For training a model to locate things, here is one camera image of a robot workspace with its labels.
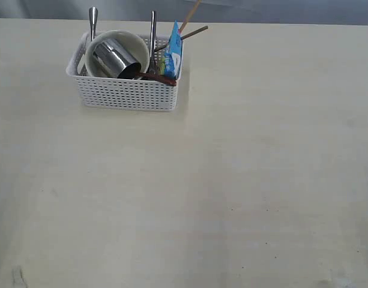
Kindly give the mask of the cream ceramic bowl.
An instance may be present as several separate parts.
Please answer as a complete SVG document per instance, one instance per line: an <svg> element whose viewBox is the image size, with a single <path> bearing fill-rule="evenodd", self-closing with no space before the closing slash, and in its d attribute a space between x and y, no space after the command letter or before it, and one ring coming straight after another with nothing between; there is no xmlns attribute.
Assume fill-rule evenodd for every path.
<svg viewBox="0 0 368 288"><path fill-rule="evenodd" d="M91 77L106 77L102 70L97 65L96 61L93 60L93 51L96 45L107 39L113 38L117 40L126 51L130 52L136 60L141 64L141 72L146 73L149 68L149 50L143 39L140 36L124 30L111 30L106 32L96 32L93 41L90 39L88 34L88 42L86 44L85 51L85 68L87 75Z"/></svg>

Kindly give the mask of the dark red wooden spoon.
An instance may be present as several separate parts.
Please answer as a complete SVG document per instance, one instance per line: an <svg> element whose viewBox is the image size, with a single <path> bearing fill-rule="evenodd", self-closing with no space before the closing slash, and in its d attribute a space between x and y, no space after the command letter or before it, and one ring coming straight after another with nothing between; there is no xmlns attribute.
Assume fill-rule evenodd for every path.
<svg viewBox="0 0 368 288"><path fill-rule="evenodd" d="M170 78L165 77L165 76L157 75L157 74L138 72L135 75L135 78L140 78L140 77L141 78L146 78L148 80L153 80L153 81L156 81L156 82L160 82L160 83L162 83L164 85L167 85L167 86L176 86L177 85L176 80L170 79Z"/></svg>

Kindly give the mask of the light wooden chopstick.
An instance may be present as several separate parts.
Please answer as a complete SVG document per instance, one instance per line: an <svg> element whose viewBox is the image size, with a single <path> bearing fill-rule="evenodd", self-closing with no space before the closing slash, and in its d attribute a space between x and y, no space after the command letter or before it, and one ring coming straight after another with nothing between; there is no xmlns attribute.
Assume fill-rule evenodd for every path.
<svg viewBox="0 0 368 288"><path fill-rule="evenodd" d="M183 23L181 24L179 28L179 33L182 33L182 31L185 29L186 25L189 23L190 19L195 14L196 10L198 9L199 4L201 3L201 0L197 0L193 6L193 8L188 12L186 15L186 18L184 19Z"/></svg>

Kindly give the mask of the white perforated plastic basket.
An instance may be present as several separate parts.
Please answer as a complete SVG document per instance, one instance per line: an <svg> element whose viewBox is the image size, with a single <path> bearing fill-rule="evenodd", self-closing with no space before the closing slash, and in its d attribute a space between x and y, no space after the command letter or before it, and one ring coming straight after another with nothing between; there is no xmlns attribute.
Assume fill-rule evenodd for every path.
<svg viewBox="0 0 368 288"><path fill-rule="evenodd" d="M85 52L89 32L82 35L66 68L76 82L79 95L86 106L106 109L170 112L176 107L178 86L168 86L150 80L125 80L88 75Z"/></svg>

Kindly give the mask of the shiny stainless steel cup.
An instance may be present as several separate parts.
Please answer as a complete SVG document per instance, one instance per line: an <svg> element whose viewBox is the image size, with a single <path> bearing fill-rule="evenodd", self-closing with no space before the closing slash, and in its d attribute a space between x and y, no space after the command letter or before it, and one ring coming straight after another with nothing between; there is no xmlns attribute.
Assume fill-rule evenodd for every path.
<svg viewBox="0 0 368 288"><path fill-rule="evenodd" d="M117 40L99 42L93 56L107 76L115 79L132 79L142 66Z"/></svg>

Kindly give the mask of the blue snack packet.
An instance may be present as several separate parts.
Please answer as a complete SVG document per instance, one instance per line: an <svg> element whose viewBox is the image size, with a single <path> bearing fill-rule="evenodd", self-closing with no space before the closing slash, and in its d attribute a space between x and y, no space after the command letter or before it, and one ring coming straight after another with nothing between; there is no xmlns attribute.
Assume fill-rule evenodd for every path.
<svg viewBox="0 0 368 288"><path fill-rule="evenodd" d="M181 69L182 39L177 21L174 22L169 42L158 63L159 75L177 80Z"/></svg>

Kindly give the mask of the dark-tipped wooden chopstick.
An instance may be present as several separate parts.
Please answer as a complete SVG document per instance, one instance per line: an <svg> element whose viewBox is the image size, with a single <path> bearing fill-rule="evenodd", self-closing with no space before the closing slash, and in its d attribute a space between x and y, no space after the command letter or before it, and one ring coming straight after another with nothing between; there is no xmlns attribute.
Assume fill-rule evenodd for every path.
<svg viewBox="0 0 368 288"><path fill-rule="evenodd" d="M198 34L198 33L203 32L203 31L205 31L205 30L207 30L207 29L208 29L208 26L203 26L203 27L201 27L201 28L199 28L199 29L197 29L197 30L195 30L195 31L192 31L192 32L190 32L190 33L188 33L188 34L186 34L186 35L183 35L183 36L181 37L181 40L183 41L183 40L185 40L185 39L187 39L187 38L190 38L190 37L192 37L192 36L194 36L194 35L196 35L196 34ZM163 50L163 49L165 49L167 46L168 46L168 44L164 44L164 45L162 45L162 46L158 46L158 48L156 48L156 49L155 49L155 52L158 52L158 51L160 51L160 50Z"/></svg>

